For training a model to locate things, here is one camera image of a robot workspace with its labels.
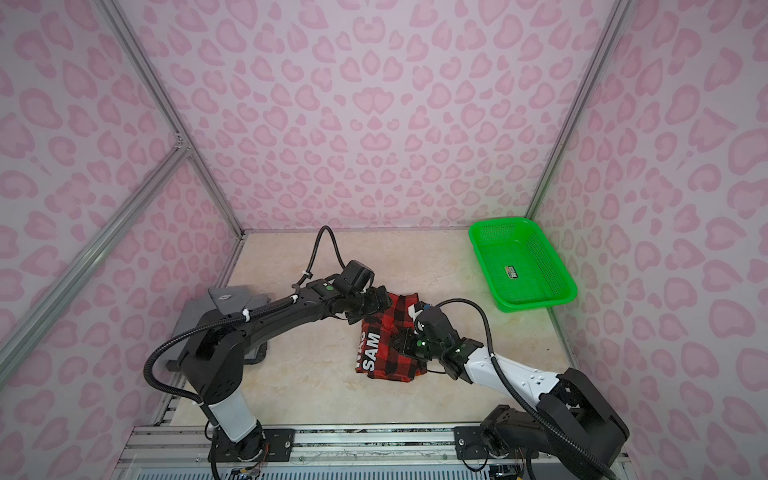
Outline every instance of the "black cable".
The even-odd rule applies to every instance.
[[[293,298],[287,297],[280,301],[268,303],[265,306],[253,309],[250,311],[250,319],[251,321],[253,321],[257,317],[274,313],[289,305],[293,305],[293,301],[294,301]],[[197,326],[193,329],[187,330],[186,332],[176,335],[174,338],[168,340],[166,343],[163,343],[162,345],[158,346],[155,349],[155,351],[149,355],[149,358],[147,358],[147,362],[144,363],[144,380],[147,381],[150,387],[156,390],[160,390],[161,392],[164,392],[164,393],[170,393],[171,395],[184,397],[185,399],[192,400],[196,404],[200,405],[201,403],[203,403],[203,400],[200,398],[198,394],[194,392],[188,392],[187,390],[179,389],[174,386],[166,385],[165,383],[162,383],[160,380],[158,380],[154,376],[154,372],[152,371],[154,367],[154,363],[157,361],[157,359],[160,358],[163,352],[165,352],[172,346],[176,345],[177,343],[190,338],[193,335],[197,335],[198,333],[202,333],[210,329],[218,328],[220,326],[230,325],[232,323],[240,323],[244,321],[245,321],[245,316],[242,313],[238,313],[229,318],[225,318],[216,322],[206,323],[205,325]]]
[[[475,302],[463,298],[451,298],[450,300],[445,300],[437,305],[436,307],[441,307],[443,305],[448,305],[449,303],[466,303],[467,305],[473,306],[475,310],[480,313],[480,317],[482,318],[483,326],[485,327],[485,341],[488,344],[488,354],[491,356],[491,364],[493,365],[493,369],[496,371],[496,375],[498,375],[498,379],[502,381],[502,385],[507,389],[509,394],[512,396],[512,398],[531,416],[536,422],[539,422],[541,426],[548,430],[552,435],[555,435],[560,439],[561,442],[568,445],[574,452],[578,453],[579,456],[581,456],[586,463],[588,463],[591,467],[597,469],[604,477],[608,478],[609,480],[617,480],[616,474],[611,471],[611,468],[608,465],[605,465],[599,458],[595,457],[594,454],[578,443],[574,442],[568,435],[565,434],[562,430],[560,430],[559,427],[556,425],[553,425],[550,423],[546,418],[541,416],[541,414],[531,406],[530,403],[526,402],[525,399],[518,393],[518,391],[515,389],[514,386],[507,380],[507,377],[504,375],[504,372],[502,371],[502,367],[498,364],[498,360],[496,359],[496,355],[493,351],[493,342],[491,339],[491,326],[488,324],[488,317],[485,316],[485,312],[483,309]]]
[[[480,465],[479,468],[473,468],[473,467],[469,466],[469,464],[467,463],[466,460],[464,460],[464,452],[466,452],[469,447],[477,447],[477,446],[480,446],[480,447],[482,447],[483,450],[485,450],[485,461],[482,463],[482,465]],[[470,472],[475,472],[475,473],[476,472],[480,472],[488,464],[488,459],[489,458],[491,458],[491,454],[488,452],[488,447],[486,447],[484,444],[479,443],[479,442],[477,442],[477,443],[470,443],[469,445],[464,447],[464,449],[462,450],[462,463],[464,464],[464,466],[466,468],[469,469]]]
[[[214,480],[221,480],[221,477],[219,476],[219,468],[216,465],[216,447],[219,446],[220,431],[221,427],[216,427],[214,429],[214,439],[210,442],[210,453],[208,454],[210,457],[210,473],[214,476]]]
[[[293,285],[301,286],[302,283],[304,283],[304,280],[311,279],[312,278],[312,265],[315,263],[315,257],[317,257],[317,249],[320,246],[320,239],[323,238],[323,233],[328,232],[328,234],[331,236],[331,242],[333,242],[333,250],[336,252],[336,259],[339,261],[339,265],[341,265],[341,269],[344,270],[346,268],[346,264],[344,263],[344,260],[341,260],[341,253],[339,253],[339,244],[336,243],[336,235],[333,234],[333,230],[331,230],[331,227],[327,225],[323,225],[320,230],[317,232],[317,237],[315,237],[315,247],[312,249],[312,256],[310,257],[310,262],[306,266],[306,270],[304,270],[306,273],[304,273],[301,276],[301,280],[294,283]]]
[[[525,453],[525,468],[528,470],[528,480],[536,480],[536,475],[533,474],[533,464],[531,463],[531,456],[533,450],[528,449]]]

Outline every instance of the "metal extrusion bar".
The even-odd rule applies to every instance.
[[[22,318],[20,327],[0,349],[0,388],[35,349],[189,155],[186,148],[174,148],[72,261],[45,297]]]
[[[571,104],[571,109],[565,117],[563,128],[561,128],[558,137],[555,140],[554,148],[545,163],[544,172],[539,178],[536,189],[534,190],[531,203],[528,205],[528,209],[525,212],[525,218],[534,220],[538,208],[541,206],[541,202],[544,199],[544,195],[549,188],[554,171],[560,164],[563,157],[563,153],[568,146],[568,142],[571,141],[578,122],[581,119],[582,114],[587,109],[589,98],[592,95],[595,87],[600,81],[600,77],[605,70],[608,63],[608,59],[613,54],[616,44],[619,41],[621,32],[624,30],[624,26],[629,19],[629,13],[636,4],[636,0],[616,0],[611,13],[608,15],[608,20],[603,28],[603,32],[598,39],[598,46],[595,48],[592,57],[587,66],[587,70],[584,73],[584,79],[578,87],[574,101]]]
[[[268,468],[292,472],[295,468],[328,466],[357,466],[370,470],[381,466],[404,465],[459,465],[453,428],[478,426],[478,423],[385,424],[385,425],[265,425],[270,428],[296,430],[293,450],[288,463],[270,463]],[[118,471],[145,471],[162,468],[165,472],[178,472],[179,468],[207,467],[205,461],[210,440],[203,435],[202,426],[194,427],[137,427],[121,453]],[[615,472],[628,462],[620,454],[613,465]],[[515,463],[514,459],[493,459],[490,465]],[[562,468],[559,460],[541,455],[536,465]],[[220,464],[221,468],[242,466],[238,463]]]
[[[242,237],[243,228],[240,225],[240,221],[237,219],[234,210],[232,210],[232,206],[227,202],[227,198],[224,196],[219,184],[214,180],[208,166],[205,164],[202,154],[200,154],[197,145],[194,143],[194,139],[184,126],[184,122],[179,115],[179,112],[176,110],[173,101],[170,99],[170,95],[157,76],[154,67],[149,62],[144,49],[141,47],[141,43],[137,39],[133,27],[131,27],[130,22],[123,12],[123,9],[118,4],[117,0],[94,0],[94,3],[104,16],[104,20],[110,25],[115,38],[120,43],[123,51],[125,51],[128,59],[133,64],[134,69],[144,82],[144,86],[147,87],[149,95],[154,99],[163,118],[165,118],[165,121],[175,132],[176,138],[179,142],[187,143],[191,146],[193,151],[192,165],[200,176],[200,179],[203,181],[203,185],[206,190],[208,190],[211,199],[214,201],[235,235],[238,238]]]
[[[565,358],[568,361],[568,365],[575,369],[579,369],[580,367],[578,365],[578,360],[576,360],[574,349],[571,346],[571,342],[568,340],[568,337],[565,335],[565,332],[563,332],[563,329],[558,322],[558,317],[554,314],[554,309],[552,307],[547,308],[547,314],[549,315],[550,321],[552,321],[554,333],[558,336],[558,340],[560,340],[560,346],[563,348],[563,353],[565,353]]]

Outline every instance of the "white robotic arm segment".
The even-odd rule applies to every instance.
[[[496,356],[496,360],[498,360],[498,364],[509,382],[523,396],[525,401],[532,406],[538,404],[540,395],[549,393],[560,381],[557,378],[557,373],[554,372],[542,372],[539,369],[534,369],[500,355]],[[502,384],[491,364],[488,347],[484,346],[472,352],[464,368],[473,383],[484,385],[498,390],[507,396],[509,395],[509,392]]]

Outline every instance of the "metal rail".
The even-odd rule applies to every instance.
[[[544,195],[547,193],[554,171],[560,164],[563,153],[565,152],[568,143],[571,141],[571,138],[576,131],[576,127],[578,127],[582,114],[587,109],[589,98],[605,71],[608,60],[619,41],[621,32],[628,23],[630,17],[629,13],[636,3],[637,0],[616,0],[611,8],[611,13],[608,15],[605,28],[603,28],[603,32],[598,39],[598,46],[592,53],[587,70],[584,73],[584,78],[579,84],[574,101],[571,103],[571,108],[565,116],[563,128],[561,128],[558,133],[558,137],[554,142],[554,148],[552,148],[552,152],[549,154],[549,158],[545,163],[544,172],[541,173],[541,178],[539,178],[533,196],[531,197],[531,203],[525,211],[525,218],[534,220],[536,212],[544,199]]]
[[[186,125],[184,125],[181,115],[174,106],[173,101],[170,99],[170,95],[165,90],[163,83],[157,76],[152,64],[149,62],[147,54],[141,46],[141,43],[138,41],[138,37],[136,36],[131,23],[128,22],[125,17],[123,9],[118,4],[117,0],[94,0],[94,3],[104,16],[104,20],[109,24],[115,38],[120,43],[139,77],[141,77],[144,86],[147,87],[148,93],[154,99],[159,112],[163,115],[163,118],[168,123],[171,130],[174,131],[176,139],[191,148],[192,166],[203,181],[203,185],[206,190],[208,190],[208,194],[214,204],[235,233],[235,236],[237,238],[242,238],[243,227],[240,225],[240,221],[237,219],[234,210],[232,210],[232,206],[224,196],[219,184],[214,180],[214,176],[210,172],[210,169],[205,164],[203,155],[198,150],[197,145],[194,143],[194,139],[189,131],[187,131]]]
[[[112,216],[98,235],[72,261],[67,271],[59,277],[45,297],[22,318],[20,326],[0,349],[0,388],[45,337],[72,300],[83,290],[96,270],[134,225],[136,219],[173,177],[184,159],[189,157],[190,152],[186,148],[174,148],[163,159],[161,165],[123,203],[120,210]]]

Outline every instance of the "label in basket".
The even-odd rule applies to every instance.
[[[510,280],[514,280],[518,278],[518,273],[515,272],[515,268],[512,265],[506,266],[505,270],[507,270],[507,276],[509,277]]]

